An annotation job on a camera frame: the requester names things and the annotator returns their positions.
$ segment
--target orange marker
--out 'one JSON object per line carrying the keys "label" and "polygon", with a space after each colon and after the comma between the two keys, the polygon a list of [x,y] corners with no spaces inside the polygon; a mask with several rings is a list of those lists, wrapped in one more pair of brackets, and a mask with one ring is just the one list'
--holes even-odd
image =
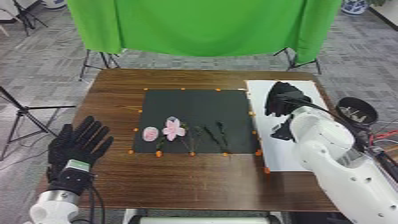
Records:
{"label": "orange marker", "polygon": [[163,156],[163,152],[156,151],[156,157],[159,158]]}
{"label": "orange marker", "polygon": [[257,149],[257,151],[255,151],[255,156],[261,156],[261,155],[262,155],[262,150]]}
{"label": "orange marker", "polygon": [[262,169],[264,169],[264,173],[269,174],[269,168],[264,167]]}

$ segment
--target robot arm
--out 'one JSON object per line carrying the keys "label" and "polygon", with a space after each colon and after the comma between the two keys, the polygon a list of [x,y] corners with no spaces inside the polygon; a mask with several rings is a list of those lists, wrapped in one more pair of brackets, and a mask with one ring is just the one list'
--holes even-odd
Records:
{"label": "robot arm", "polygon": [[273,89],[268,95],[266,113],[277,110],[278,115],[289,115],[284,124],[289,132],[282,132],[280,139],[287,140],[289,136],[294,140],[292,153],[300,164],[314,173],[321,190],[351,223],[396,224],[396,182],[364,153],[349,165],[344,166],[337,162],[351,149],[353,135],[321,110],[298,106],[294,102],[301,102],[303,94],[296,89],[292,95],[294,107],[291,105],[285,107],[284,90]]}
{"label": "robot arm", "polygon": [[47,191],[40,193],[30,208],[33,224],[69,224],[78,215],[78,199],[92,188],[90,168],[106,153],[113,138],[99,144],[108,127],[86,117],[76,130],[63,126],[58,137],[47,146]]}

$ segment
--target light stand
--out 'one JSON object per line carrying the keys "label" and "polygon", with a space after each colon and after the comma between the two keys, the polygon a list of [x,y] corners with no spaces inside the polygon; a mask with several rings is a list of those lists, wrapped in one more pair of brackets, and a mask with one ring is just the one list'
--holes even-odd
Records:
{"label": "light stand", "polygon": [[[62,108],[74,108],[76,106],[24,107],[24,106],[21,106],[19,102],[15,101],[14,97],[10,96],[10,94],[5,91],[1,86],[0,86],[0,94],[3,95],[3,99],[6,100],[6,102],[17,108],[15,120],[14,120],[14,124],[12,124],[12,128],[10,128],[6,143],[5,143],[3,152],[1,152],[1,156],[0,156],[0,161],[3,161],[8,145],[10,145],[12,142],[19,141],[21,139],[31,137],[33,135],[37,135],[40,133],[49,133],[56,137],[56,134],[53,133],[53,131],[49,130],[47,127],[49,127],[51,122],[54,120],[54,117],[56,117],[56,114],[58,114],[58,110]],[[46,124],[42,124],[38,119],[30,114],[30,110],[46,110],[46,109],[54,109],[54,112],[53,112],[53,115],[51,115],[51,118],[49,118]],[[26,135],[22,135],[21,137],[14,138],[15,127],[17,127],[19,119],[21,119],[22,116],[30,119],[30,121],[33,122],[33,124],[35,124],[35,126],[38,127],[40,130],[31,132]]]}
{"label": "light stand", "polygon": [[44,27],[47,27],[47,26],[46,26],[44,22],[38,20],[38,18],[33,16],[33,14],[21,7],[17,1],[12,0],[12,2],[14,2],[17,14],[19,14],[19,19],[21,19],[21,23],[22,23],[24,33],[26,33],[26,36],[28,36],[28,29],[31,29],[31,30],[35,29],[35,21],[42,24]]}

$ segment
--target white sheet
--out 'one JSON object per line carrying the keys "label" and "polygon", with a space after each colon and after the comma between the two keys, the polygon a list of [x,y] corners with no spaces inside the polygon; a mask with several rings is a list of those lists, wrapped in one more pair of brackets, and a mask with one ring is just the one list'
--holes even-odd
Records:
{"label": "white sheet", "polygon": [[[292,157],[292,141],[284,141],[269,137],[271,128],[284,121],[287,116],[273,117],[273,115],[264,116],[264,101],[268,97],[269,88],[277,81],[271,80],[250,80],[246,81],[246,90],[248,90],[248,101],[252,106],[253,116],[253,125],[257,129],[257,134],[261,138],[261,148],[262,148],[262,157],[264,164],[269,168],[269,171],[305,171],[301,168],[296,159]],[[326,105],[321,99],[321,95],[314,86],[312,81],[291,81],[287,82],[310,97],[312,103],[326,109]]]}

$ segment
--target green backdrop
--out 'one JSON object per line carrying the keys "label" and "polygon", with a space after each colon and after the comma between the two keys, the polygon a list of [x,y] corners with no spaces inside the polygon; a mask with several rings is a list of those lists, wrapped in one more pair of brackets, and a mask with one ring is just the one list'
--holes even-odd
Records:
{"label": "green backdrop", "polygon": [[188,56],[316,58],[340,0],[67,0],[85,47]]}

